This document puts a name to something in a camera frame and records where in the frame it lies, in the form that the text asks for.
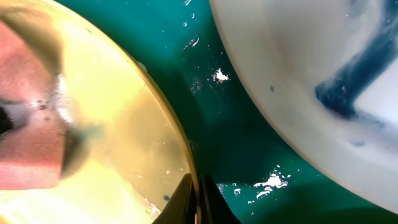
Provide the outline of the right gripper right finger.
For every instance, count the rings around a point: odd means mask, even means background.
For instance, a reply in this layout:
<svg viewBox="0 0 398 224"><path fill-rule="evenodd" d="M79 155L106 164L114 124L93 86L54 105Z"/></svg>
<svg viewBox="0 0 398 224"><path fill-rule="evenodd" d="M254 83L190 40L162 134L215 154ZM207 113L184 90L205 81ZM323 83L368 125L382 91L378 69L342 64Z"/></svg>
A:
<svg viewBox="0 0 398 224"><path fill-rule="evenodd" d="M241 224L229 208L215 182L204 176L200 182L202 224Z"/></svg>

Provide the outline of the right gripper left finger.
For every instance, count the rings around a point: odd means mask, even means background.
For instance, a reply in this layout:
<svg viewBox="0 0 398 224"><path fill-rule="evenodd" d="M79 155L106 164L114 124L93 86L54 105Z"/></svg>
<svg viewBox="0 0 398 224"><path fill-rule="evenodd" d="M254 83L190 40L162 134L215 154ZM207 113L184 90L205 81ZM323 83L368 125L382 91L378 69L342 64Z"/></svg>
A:
<svg viewBox="0 0 398 224"><path fill-rule="evenodd" d="M185 174L152 224L195 224L197 203L191 174Z"/></svg>

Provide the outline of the yellow plate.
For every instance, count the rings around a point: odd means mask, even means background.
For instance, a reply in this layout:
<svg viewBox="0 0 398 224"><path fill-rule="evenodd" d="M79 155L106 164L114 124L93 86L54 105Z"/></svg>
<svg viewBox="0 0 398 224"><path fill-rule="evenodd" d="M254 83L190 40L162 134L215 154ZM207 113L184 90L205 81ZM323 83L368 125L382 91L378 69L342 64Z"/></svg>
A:
<svg viewBox="0 0 398 224"><path fill-rule="evenodd" d="M57 43L60 114L72 134L58 185L1 189L1 222L152 223L193 164L146 68L55 1L2 1L1 22Z"/></svg>

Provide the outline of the pink green sponge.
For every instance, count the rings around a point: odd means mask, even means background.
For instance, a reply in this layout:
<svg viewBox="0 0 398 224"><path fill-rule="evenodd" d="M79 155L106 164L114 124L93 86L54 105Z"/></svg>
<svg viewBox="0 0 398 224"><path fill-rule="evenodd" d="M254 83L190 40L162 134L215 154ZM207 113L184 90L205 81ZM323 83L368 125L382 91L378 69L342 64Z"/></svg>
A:
<svg viewBox="0 0 398 224"><path fill-rule="evenodd" d="M1 22L1 189L55 187L68 137L58 95L60 51L48 34Z"/></svg>

